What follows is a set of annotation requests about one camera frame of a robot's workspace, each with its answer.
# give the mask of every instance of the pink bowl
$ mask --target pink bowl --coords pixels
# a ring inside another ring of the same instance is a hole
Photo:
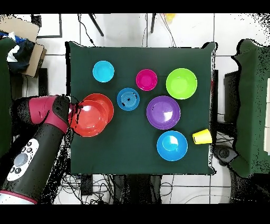
[[[136,76],[137,86],[144,90],[152,90],[158,83],[157,75],[150,69],[141,70]]]

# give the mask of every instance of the dark green tablecloth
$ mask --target dark green tablecloth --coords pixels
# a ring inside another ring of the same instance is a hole
[[[16,46],[15,41],[10,38],[0,40],[0,158],[8,152],[11,146],[11,116],[9,107],[11,106],[11,84],[8,65],[6,61],[9,51]]]
[[[71,96],[81,101],[88,94],[102,93],[114,105],[113,119],[101,134],[95,137],[74,134],[72,173],[213,174],[208,166],[209,145],[195,145],[192,134],[209,128],[211,54],[215,43],[203,49],[86,48],[73,42],[69,42],[69,47]],[[114,66],[114,77],[108,83],[97,82],[93,77],[93,66],[100,60],[107,60]],[[146,68],[158,76],[158,84],[152,91],[142,91],[136,86],[137,73]],[[154,97],[168,96],[166,78],[176,68],[194,72],[198,88],[191,98],[177,100],[181,118],[171,130],[185,135],[188,151],[181,160],[168,162],[159,156],[156,148],[158,137],[165,131],[150,125],[146,107]],[[117,94],[125,87],[136,89],[140,95],[140,104],[133,111],[124,111],[117,105]]]
[[[270,156],[264,152],[267,79],[270,78],[270,48],[241,41],[235,56],[240,69],[235,149],[239,157],[231,166],[242,177],[270,172]]]

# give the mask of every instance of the blue bowl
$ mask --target blue bowl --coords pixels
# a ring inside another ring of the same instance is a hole
[[[139,102],[139,94],[136,90],[131,88],[124,88],[117,95],[117,104],[122,110],[125,111],[136,109]]]
[[[179,160],[187,153],[187,149],[188,142],[180,132],[169,130],[158,138],[157,150],[164,160]]]
[[[98,82],[108,82],[114,75],[114,67],[108,61],[99,61],[94,65],[93,76]]]

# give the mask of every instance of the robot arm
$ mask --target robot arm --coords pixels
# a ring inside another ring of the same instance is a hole
[[[14,159],[0,190],[0,204],[36,204],[43,192],[61,140],[69,127],[69,98],[25,98],[17,107],[25,123],[40,124]]]

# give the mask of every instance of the green bowl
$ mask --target green bowl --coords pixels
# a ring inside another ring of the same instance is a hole
[[[191,97],[197,89],[197,78],[195,74],[188,69],[176,69],[168,75],[166,89],[169,95],[176,99],[187,99]]]

